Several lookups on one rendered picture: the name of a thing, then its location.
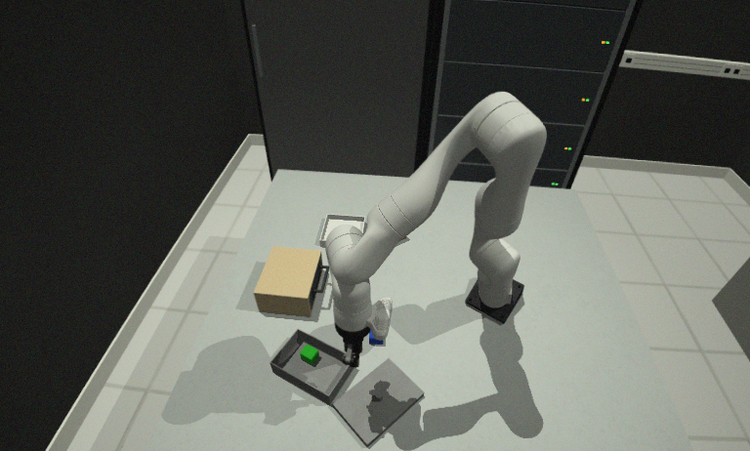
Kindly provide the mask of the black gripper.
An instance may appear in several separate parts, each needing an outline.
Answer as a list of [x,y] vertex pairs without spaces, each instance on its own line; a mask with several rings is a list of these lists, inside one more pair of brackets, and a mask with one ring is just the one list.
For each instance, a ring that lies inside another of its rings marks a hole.
[[[344,338],[343,342],[345,343],[345,352],[347,354],[344,354],[342,356],[342,362],[345,365],[350,365],[350,367],[358,367],[359,366],[359,354],[362,352],[362,341],[365,336],[368,335],[368,333],[371,331],[369,327],[365,327],[364,329],[356,332],[349,332],[341,329],[335,322],[335,328],[337,333]],[[356,355],[355,355],[356,354]]]

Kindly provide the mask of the green block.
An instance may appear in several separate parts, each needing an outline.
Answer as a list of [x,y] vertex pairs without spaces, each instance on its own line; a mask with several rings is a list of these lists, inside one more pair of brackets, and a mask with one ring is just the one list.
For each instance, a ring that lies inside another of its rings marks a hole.
[[318,349],[311,347],[310,345],[306,345],[303,350],[300,352],[301,359],[308,362],[310,365],[313,365],[316,360],[319,358]]

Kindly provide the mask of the blue block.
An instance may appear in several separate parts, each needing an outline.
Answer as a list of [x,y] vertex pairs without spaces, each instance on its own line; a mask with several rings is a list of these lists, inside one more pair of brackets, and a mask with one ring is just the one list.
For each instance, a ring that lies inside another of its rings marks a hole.
[[382,344],[383,344],[383,342],[384,342],[384,340],[383,340],[383,341],[379,341],[379,340],[376,340],[376,339],[375,339],[375,338],[373,337],[373,334],[372,334],[372,332],[371,332],[371,331],[369,332],[369,344],[382,345]]

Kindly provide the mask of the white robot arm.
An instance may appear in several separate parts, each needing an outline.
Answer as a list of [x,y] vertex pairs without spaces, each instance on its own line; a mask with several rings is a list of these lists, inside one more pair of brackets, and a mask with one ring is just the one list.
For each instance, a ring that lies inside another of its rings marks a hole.
[[478,268],[481,301],[490,308],[510,304],[521,256],[503,237],[520,226],[546,139],[543,123],[518,99],[507,92],[491,94],[404,183],[369,211],[364,235],[353,225],[332,229],[325,250],[336,324],[349,332],[369,327],[376,340],[387,338],[393,302],[384,297],[372,305],[369,278],[397,243],[434,212],[455,168],[476,147],[492,164],[495,179],[477,193],[469,256]]

